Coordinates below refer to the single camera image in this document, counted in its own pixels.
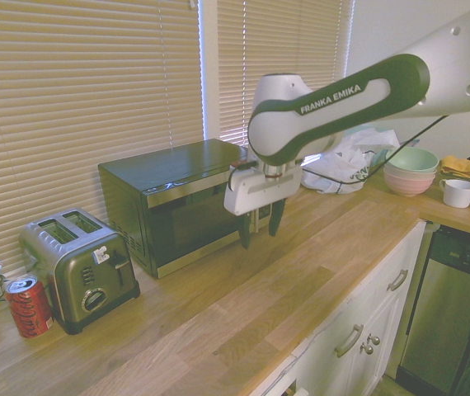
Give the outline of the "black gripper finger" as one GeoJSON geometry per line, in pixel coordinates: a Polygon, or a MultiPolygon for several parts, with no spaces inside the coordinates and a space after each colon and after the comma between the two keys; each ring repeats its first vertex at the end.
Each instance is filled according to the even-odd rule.
{"type": "Polygon", "coordinates": [[[252,212],[237,217],[239,239],[245,249],[248,249],[251,243],[251,220],[252,212]]]}
{"type": "Polygon", "coordinates": [[[269,235],[274,237],[280,226],[286,199],[281,199],[271,204],[270,221],[269,221],[269,235]]]}

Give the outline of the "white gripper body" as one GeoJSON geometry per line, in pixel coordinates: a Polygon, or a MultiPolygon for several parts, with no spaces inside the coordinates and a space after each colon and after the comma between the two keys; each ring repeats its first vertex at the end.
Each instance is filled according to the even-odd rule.
{"type": "Polygon", "coordinates": [[[233,215],[244,215],[262,206],[292,196],[300,187],[302,168],[294,166],[280,177],[266,177],[260,170],[233,169],[223,206],[233,215]]]}

